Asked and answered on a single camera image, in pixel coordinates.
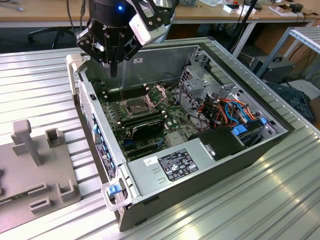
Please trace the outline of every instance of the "white plastic bracket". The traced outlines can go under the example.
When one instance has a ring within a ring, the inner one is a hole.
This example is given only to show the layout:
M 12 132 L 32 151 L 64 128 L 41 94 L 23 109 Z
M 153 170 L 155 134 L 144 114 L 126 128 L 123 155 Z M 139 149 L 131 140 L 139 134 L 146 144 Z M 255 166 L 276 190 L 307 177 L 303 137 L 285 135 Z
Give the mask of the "white plastic bracket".
M 68 71 L 69 83 L 72 95 L 76 95 L 76 85 L 74 73 L 79 73 L 82 69 L 82 65 L 85 63 L 85 60 L 80 53 L 69 54 L 65 58 L 66 68 Z

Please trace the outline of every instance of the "wire bundle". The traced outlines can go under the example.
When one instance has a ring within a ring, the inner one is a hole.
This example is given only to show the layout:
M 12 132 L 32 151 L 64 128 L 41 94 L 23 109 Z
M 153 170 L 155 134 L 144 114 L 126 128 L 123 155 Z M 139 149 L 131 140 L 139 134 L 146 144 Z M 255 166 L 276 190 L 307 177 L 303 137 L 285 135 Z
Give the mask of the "wire bundle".
M 234 125 L 240 125 L 241 123 L 235 117 L 233 117 L 234 110 L 238 108 L 243 115 L 244 119 L 247 122 L 252 122 L 256 118 L 250 112 L 249 106 L 244 102 L 238 101 L 236 99 L 229 98 L 219 98 L 219 102 L 217 104 L 212 104 L 210 107 L 214 107 L 218 109 L 216 116 L 212 116 L 210 123 L 214 123 L 212 126 L 215 128 L 217 125 L 226 125 L 232 127 Z M 203 103 L 198 109 L 198 113 L 202 113 L 205 109 L 205 103 Z

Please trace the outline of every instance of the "floor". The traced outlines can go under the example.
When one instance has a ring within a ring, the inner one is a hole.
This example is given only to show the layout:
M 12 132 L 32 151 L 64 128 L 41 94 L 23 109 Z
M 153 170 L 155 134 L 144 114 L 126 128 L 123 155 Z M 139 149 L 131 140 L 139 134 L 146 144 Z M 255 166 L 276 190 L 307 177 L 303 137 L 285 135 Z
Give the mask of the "floor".
M 28 33 L 39 29 L 41 28 L 0 28 L 0 54 L 51 49 L 55 32 L 35 36 L 33 43 L 28 41 Z M 73 47 L 76 47 L 76 43 L 72 36 L 65 35 L 59 39 L 59 49 Z

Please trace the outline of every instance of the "blue cable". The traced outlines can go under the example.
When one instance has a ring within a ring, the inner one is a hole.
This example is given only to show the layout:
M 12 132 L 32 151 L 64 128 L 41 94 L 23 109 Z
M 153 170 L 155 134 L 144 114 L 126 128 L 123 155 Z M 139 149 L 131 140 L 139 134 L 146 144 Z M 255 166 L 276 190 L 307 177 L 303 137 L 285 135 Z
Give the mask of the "blue cable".
M 248 122 L 251 122 L 250 117 L 245 113 L 244 109 L 242 108 L 242 106 L 241 106 L 239 103 L 234 102 L 234 101 L 232 101 L 231 103 L 234 103 L 235 105 L 237 105 L 237 107 L 241 110 L 241 112 L 242 112 L 243 116 L 245 117 L 245 119 L 246 119 Z
M 239 125 L 238 120 L 237 120 L 237 119 L 235 119 L 235 118 L 233 118 L 233 117 L 231 117 L 231 116 L 229 115 L 229 111 L 228 111 L 228 104 L 229 104 L 229 103 L 227 103 L 227 104 L 225 105 L 225 107 L 224 107 L 224 110 L 225 110 L 226 116 L 227 116 L 228 118 L 230 118 L 231 120 L 235 121 L 237 125 Z
M 227 115 L 228 118 L 230 118 L 231 120 L 235 121 L 235 122 L 239 125 L 239 122 L 238 122 L 235 118 L 233 118 L 233 117 L 231 117 L 231 116 L 229 115 L 228 104 L 235 104 L 235 105 L 240 109 L 240 111 L 241 111 L 241 113 L 243 114 L 244 118 L 245 118 L 248 122 L 251 122 L 250 117 L 245 113 L 245 111 L 243 110 L 242 106 L 241 106 L 239 103 L 234 102 L 234 101 L 230 101 L 230 102 L 228 102 L 228 103 L 225 105 L 225 113 L 226 113 L 226 115 Z

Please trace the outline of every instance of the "motherboard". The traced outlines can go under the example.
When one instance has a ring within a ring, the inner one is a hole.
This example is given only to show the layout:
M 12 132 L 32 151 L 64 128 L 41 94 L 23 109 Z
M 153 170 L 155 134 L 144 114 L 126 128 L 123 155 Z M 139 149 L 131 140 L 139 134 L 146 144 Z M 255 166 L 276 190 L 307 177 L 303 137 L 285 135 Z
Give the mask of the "motherboard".
M 99 102 L 129 161 L 184 143 L 198 132 L 181 109 L 174 86 L 144 84 L 102 93 Z

